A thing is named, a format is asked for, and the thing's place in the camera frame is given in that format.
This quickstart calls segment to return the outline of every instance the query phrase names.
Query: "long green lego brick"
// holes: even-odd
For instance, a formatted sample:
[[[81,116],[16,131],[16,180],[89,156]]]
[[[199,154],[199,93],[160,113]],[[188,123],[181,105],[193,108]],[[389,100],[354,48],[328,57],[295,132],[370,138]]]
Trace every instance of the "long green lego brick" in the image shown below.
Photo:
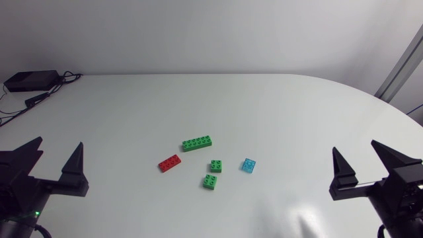
[[[213,173],[222,173],[222,161],[211,161],[210,171]]]
[[[203,136],[196,139],[189,139],[187,141],[182,142],[182,147],[184,148],[184,152],[192,151],[194,149],[203,148],[206,146],[212,145],[212,139],[209,136]]]
[[[214,186],[216,186],[217,177],[213,175],[206,175],[203,182],[203,187],[214,190]]]

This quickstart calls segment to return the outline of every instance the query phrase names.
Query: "black power adapter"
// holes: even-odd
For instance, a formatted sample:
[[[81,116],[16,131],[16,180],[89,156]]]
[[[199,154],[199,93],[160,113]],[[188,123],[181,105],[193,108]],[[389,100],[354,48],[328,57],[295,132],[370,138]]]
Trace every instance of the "black power adapter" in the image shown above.
[[[9,92],[49,91],[60,79],[56,70],[19,72],[4,85]]]

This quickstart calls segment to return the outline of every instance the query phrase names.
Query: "lego brick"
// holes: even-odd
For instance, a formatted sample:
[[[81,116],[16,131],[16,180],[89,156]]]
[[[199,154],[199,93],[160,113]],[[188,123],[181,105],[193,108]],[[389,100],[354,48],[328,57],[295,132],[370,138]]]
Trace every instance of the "lego brick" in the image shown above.
[[[175,165],[180,163],[180,159],[178,155],[173,155],[172,157],[168,158],[167,160],[159,163],[159,167],[162,173],[168,171],[169,169],[173,168]]]
[[[210,139],[209,136],[203,136],[196,139],[189,139],[182,142],[182,148],[184,149],[184,152],[192,151],[194,149],[199,149],[211,145],[212,139]]]
[[[222,161],[211,161],[210,171],[213,173],[222,173]]]
[[[251,159],[245,159],[243,170],[247,173],[252,173],[252,170],[254,169],[255,165],[256,165],[256,161],[253,161]]]
[[[217,177],[213,175],[206,175],[203,182],[204,188],[209,188],[214,190],[214,186],[216,186]]]

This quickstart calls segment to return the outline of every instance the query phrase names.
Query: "cable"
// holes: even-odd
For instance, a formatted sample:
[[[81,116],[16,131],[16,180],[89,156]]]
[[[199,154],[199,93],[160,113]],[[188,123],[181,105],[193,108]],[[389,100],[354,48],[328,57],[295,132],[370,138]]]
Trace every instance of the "cable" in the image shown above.
[[[415,110],[419,109],[420,107],[422,107],[423,104],[421,104],[420,106],[416,107],[415,109],[411,110],[409,113],[407,113],[406,115],[410,114],[411,112],[414,112]]]
[[[42,227],[41,225],[35,225],[35,231],[39,231],[44,238],[52,238],[52,235],[46,230],[46,228]]]
[[[377,238],[385,238],[385,234],[383,234],[384,229],[385,229],[384,225],[381,225],[379,227],[379,230],[377,230]]]
[[[3,95],[1,95],[0,100],[7,94],[6,90],[5,90],[5,85],[3,85]]]
[[[59,82],[56,84],[56,85],[54,85],[53,86],[53,88],[51,89],[51,91],[49,91],[44,97],[42,97],[40,100],[38,100],[38,101],[36,101],[35,103],[33,103],[33,104],[31,104],[30,106],[27,106],[25,109],[22,109],[22,110],[18,110],[18,111],[16,111],[16,112],[3,112],[3,111],[1,111],[0,110],[0,112],[2,112],[3,114],[14,114],[14,113],[17,113],[17,114],[15,114],[15,115],[13,115],[13,116],[5,116],[5,117],[2,117],[2,118],[10,118],[10,119],[8,119],[6,122],[4,122],[4,123],[2,123],[2,118],[0,118],[0,127],[1,126],[4,126],[5,124],[7,124],[7,123],[9,123],[11,120],[13,120],[13,119],[15,119],[16,117],[18,117],[18,116],[20,116],[20,115],[22,115],[22,114],[24,114],[25,112],[28,112],[31,108],[34,108],[36,105],[38,105],[38,104],[40,104],[42,101],[44,101],[44,100],[46,100],[48,97],[50,97],[50,95],[52,95],[52,94],[54,94],[54,93],[56,93],[56,92],[58,92],[62,87],[63,87],[63,85],[65,85],[65,84],[70,84],[70,83],[73,83],[73,82],[75,82],[76,80],[78,80],[78,79],[80,79],[81,77],[83,76],[83,74],[82,73],[72,73],[72,72],[70,72],[70,71],[66,71],[64,74],[63,74],[63,76],[61,76],[61,79],[59,80]],[[69,80],[69,81],[67,81],[66,80],[66,78],[68,78],[68,77],[75,77],[74,79],[72,79],[72,80]]]

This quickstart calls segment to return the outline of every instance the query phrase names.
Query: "transparent blue lego brick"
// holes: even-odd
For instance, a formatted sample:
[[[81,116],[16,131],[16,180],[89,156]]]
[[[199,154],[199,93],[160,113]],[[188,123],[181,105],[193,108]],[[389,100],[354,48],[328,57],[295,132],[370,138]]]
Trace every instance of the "transparent blue lego brick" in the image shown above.
[[[252,170],[254,169],[255,165],[256,165],[256,161],[253,161],[251,159],[245,159],[243,170],[247,173],[252,173]]]

